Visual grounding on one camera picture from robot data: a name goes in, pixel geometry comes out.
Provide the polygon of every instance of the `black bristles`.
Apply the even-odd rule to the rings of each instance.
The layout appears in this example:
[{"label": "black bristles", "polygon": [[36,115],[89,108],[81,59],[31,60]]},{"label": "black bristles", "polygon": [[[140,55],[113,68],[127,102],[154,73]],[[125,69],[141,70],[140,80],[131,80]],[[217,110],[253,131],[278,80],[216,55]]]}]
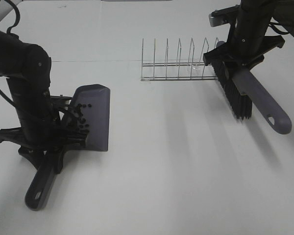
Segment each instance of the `black bristles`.
[{"label": "black bristles", "polygon": [[236,118],[242,120],[250,118],[252,109],[251,99],[247,95],[241,95],[232,79],[227,79],[223,62],[214,61],[212,66]]}]

